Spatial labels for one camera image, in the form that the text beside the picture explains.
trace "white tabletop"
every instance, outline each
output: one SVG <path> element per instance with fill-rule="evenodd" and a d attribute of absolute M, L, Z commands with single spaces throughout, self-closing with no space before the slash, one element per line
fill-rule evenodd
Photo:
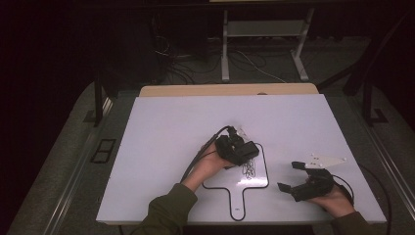
<path fill-rule="evenodd" d="M 366 220 L 386 221 L 323 95 L 137 98 L 97 220 L 142 221 L 148 204 L 168 193 L 201 146 L 225 125 L 242 127 L 263 146 L 268 186 L 244 191 L 246 214 L 238 222 L 230 215 L 227 190 L 200 187 L 189 224 L 307 224 L 331 219 L 315 205 L 296 203 L 277 186 L 304 183 L 306 173 L 292 169 L 291 162 L 307 162 L 311 154 L 346 158 L 345 164 L 328 170 L 351 185 L 355 207 Z"/>

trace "olive jacket sleeve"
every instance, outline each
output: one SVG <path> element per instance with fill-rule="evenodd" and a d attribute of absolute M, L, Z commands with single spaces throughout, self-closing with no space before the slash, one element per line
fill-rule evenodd
<path fill-rule="evenodd" d="M 176 235 L 182 234 L 187 216 L 198 198 L 182 184 L 175 184 L 167 195 L 155 198 L 149 204 L 146 218 L 131 233 L 132 235 Z M 332 221 L 336 235 L 376 235 L 359 212 L 354 212 Z"/>
<path fill-rule="evenodd" d="M 175 184 L 167 195 L 155 198 L 149 204 L 146 218 L 131 234 L 182 234 L 187 215 L 197 201 L 198 198 L 190 189 Z"/>

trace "gray floor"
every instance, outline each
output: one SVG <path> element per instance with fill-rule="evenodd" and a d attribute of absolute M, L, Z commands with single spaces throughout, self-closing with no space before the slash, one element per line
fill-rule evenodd
<path fill-rule="evenodd" d="M 310 82 L 318 84 L 354 63 L 368 45 L 366 38 L 346 38 L 341 42 L 317 39 L 307 41 L 301 55 Z M 221 82 L 218 43 L 211 41 L 208 61 L 195 60 L 180 54 L 174 67 L 192 76 L 196 83 Z M 300 82 L 291 60 L 294 41 L 285 39 L 230 41 L 231 83 L 280 82 L 249 65 L 243 52 L 261 70 L 287 82 Z M 415 134 L 391 106 L 381 91 L 374 92 L 374 108 L 383 111 L 388 123 L 368 127 L 360 116 L 361 98 L 346 97 L 341 89 L 345 79 L 323 90 L 330 107 L 357 161 L 373 171 L 385 185 L 392 199 L 392 233 L 415 234 L 415 222 L 404 203 L 405 194 L 396 190 L 396 183 L 386 171 L 382 156 L 390 155 L 408 187 L 415 189 L 413 167 Z M 183 77 L 169 74 L 164 84 L 184 84 Z M 101 198 L 112 170 L 117 148 L 126 126 L 136 92 L 122 92 L 109 103 L 99 127 L 84 122 L 94 110 L 93 84 L 76 102 L 61 135 L 27 195 L 8 234 L 118 234 L 118 228 L 95 221 Z M 116 139 L 107 164 L 89 160 L 101 139 Z M 362 169 L 385 214 L 386 197 L 372 175 Z M 384 233 L 385 224 L 376 224 Z M 125 233 L 133 227 L 123 226 Z M 332 234 L 328 224 L 314 225 L 316 234 Z"/>

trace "hand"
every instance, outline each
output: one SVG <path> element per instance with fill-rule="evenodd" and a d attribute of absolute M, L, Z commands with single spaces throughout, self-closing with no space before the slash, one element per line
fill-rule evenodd
<path fill-rule="evenodd" d="M 343 191 L 334 186 L 332 191 L 323 197 L 307 200 L 324 208 L 332 217 L 338 218 L 356 212 L 353 205 L 348 201 Z"/>
<path fill-rule="evenodd" d="M 182 184 L 193 192 L 195 192 L 205 180 L 216 175 L 221 169 L 227 166 L 233 166 L 233 164 L 219 157 L 214 143 L 205 150 L 202 156 L 204 157 L 195 164 L 189 176 L 182 182 Z"/>

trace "white metal frame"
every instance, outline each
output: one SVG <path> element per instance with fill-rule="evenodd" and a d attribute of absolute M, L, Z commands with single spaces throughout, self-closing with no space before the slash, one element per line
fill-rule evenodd
<path fill-rule="evenodd" d="M 308 81 L 308 75 L 302 64 L 300 54 L 308 34 L 314 8 L 308 10 L 304 21 L 262 21 L 262 22 L 228 22 L 228 12 L 225 10 L 223 15 L 223 40 L 222 40 L 222 81 L 228 83 L 229 64 L 228 64 L 228 37 L 237 36 L 298 36 L 299 44 L 291 52 L 297 72 L 301 81 Z"/>

